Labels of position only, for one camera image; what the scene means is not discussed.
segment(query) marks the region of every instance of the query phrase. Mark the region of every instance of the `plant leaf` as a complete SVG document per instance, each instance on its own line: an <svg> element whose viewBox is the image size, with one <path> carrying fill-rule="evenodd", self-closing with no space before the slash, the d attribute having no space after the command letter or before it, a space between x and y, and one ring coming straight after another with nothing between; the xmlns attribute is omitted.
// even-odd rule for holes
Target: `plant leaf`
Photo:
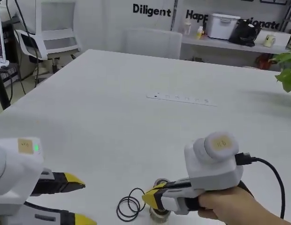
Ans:
<svg viewBox="0 0 291 225"><path fill-rule="evenodd" d="M275 76L280 82L291 81L291 69L284 69L281 74Z"/></svg>
<svg viewBox="0 0 291 225"><path fill-rule="evenodd" d="M291 61L291 52L279 54L272 61L276 61L277 63L289 62Z"/></svg>
<svg viewBox="0 0 291 225"><path fill-rule="evenodd" d="M287 93L291 92L291 82L282 82L282 86Z"/></svg>

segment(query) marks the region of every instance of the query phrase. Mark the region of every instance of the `mug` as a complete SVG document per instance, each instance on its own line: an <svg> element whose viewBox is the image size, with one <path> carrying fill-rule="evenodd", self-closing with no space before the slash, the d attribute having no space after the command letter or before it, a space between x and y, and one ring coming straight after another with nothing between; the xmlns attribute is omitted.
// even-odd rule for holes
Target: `mug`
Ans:
<svg viewBox="0 0 291 225"><path fill-rule="evenodd" d="M276 37L274 35L268 34L263 43L263 46L270 48L274 45L275 41L276 41Z"/></svg>

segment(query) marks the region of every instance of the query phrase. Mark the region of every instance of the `label sticker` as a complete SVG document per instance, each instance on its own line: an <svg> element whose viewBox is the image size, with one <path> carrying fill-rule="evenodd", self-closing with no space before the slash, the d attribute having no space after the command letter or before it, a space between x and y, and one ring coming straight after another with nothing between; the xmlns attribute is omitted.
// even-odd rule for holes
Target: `label sticker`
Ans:
<svg viewBox="0 0 291 225"><path fill-rule="evenodd" d="M33 141L30 139L19 138L18 139L18 152L24 154L34 154Z"/></svg>
<svg viewBox="0 0 291 225"><path fill-rule="evenodd" d="M213 139L211 143L214 150L223 150L232 147L232 142L226 135Z"/></svg>

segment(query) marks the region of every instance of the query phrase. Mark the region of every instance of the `red object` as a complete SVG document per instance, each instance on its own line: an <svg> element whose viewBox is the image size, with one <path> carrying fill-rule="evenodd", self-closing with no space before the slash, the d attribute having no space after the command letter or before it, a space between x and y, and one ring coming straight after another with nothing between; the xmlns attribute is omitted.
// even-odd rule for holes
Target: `red object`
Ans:
<svg viewBox="0 0 291 225"><path fill-rule="evenodd" d="M270 54L262 54L255 60L255 63L257 64L257 68L268 70L274 62L270 61Z"/></svg>

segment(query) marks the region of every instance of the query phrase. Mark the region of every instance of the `white storage box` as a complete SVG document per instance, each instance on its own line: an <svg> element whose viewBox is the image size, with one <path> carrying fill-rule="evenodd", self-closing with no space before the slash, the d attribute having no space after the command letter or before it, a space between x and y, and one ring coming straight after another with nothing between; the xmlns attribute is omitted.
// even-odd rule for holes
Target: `white storage box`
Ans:
<svg viewBox="0 0 291 225"><path fill-rule="evenodd" d="M228 40L239 19L240 16L211 14L206 28L208 37Z"/></svg>

